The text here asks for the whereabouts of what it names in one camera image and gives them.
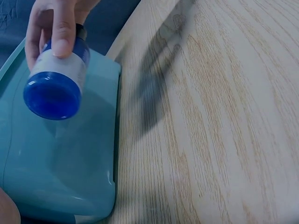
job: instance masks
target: wooden table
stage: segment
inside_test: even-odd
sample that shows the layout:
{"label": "wooden table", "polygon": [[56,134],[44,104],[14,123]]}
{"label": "wooden table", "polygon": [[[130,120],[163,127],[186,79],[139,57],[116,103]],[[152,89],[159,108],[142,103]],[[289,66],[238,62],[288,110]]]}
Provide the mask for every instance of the wooden table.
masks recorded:
{"label": "wooden table", "polygon": [[299,221],[299,1],[142,0],[111,224]]}

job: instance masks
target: teal plastic case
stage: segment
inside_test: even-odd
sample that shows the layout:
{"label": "teal plastic case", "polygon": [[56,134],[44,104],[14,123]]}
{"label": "teal plastic case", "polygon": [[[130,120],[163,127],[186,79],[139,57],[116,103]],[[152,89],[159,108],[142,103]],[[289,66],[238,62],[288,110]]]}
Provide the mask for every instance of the teal plastic case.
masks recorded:
{"label": "teal plastic case", "polygon": [[63,121],[33,114],[23,40],[0,70],[0,187],[23,216],[84,224],[114,206],[114,132],[121,67],[91,50],[79,112]]}

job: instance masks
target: fingernail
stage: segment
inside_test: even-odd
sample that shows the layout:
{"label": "fingernail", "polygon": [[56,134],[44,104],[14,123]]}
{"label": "fingernail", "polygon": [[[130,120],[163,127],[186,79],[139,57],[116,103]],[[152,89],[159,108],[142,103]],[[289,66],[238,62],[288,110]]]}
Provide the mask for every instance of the fingernail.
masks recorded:
{"label": "fingernail", "polygon": [[63,57],[68,54],[69,43],[67,40],[58,40],[52,47],[53,55],[56,57]]}

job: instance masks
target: skin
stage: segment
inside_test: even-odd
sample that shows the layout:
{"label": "skin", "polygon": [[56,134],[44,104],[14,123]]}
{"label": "skin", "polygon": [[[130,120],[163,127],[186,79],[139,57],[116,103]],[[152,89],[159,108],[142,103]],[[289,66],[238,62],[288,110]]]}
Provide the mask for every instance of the skin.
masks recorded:
{"label": "skin", "polygon": [[0,188],[0,223],[20,224],[21,217],[17,206],[10,197]]}
{"label": "skin", "polygon": [[100,0],[36,0],[29,17],[25,53],[32,70],[44,45],[52,40],[53,54],[68,57],[76,37],[76,23],[83,24]]}

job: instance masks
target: jar label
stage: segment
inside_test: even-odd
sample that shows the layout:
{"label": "jar label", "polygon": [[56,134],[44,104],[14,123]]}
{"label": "jar label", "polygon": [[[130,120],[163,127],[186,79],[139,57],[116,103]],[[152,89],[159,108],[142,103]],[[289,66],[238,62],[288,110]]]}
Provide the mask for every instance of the jar label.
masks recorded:
{"label": "jar label", "polygon": [[82,93],[86,64],[75,53],[71,53],[68,58],[60,59],[53,55],[52,49],[44,51],[37,58],[29,78],[40,72],[56,72],[65,75],[77,84]]}

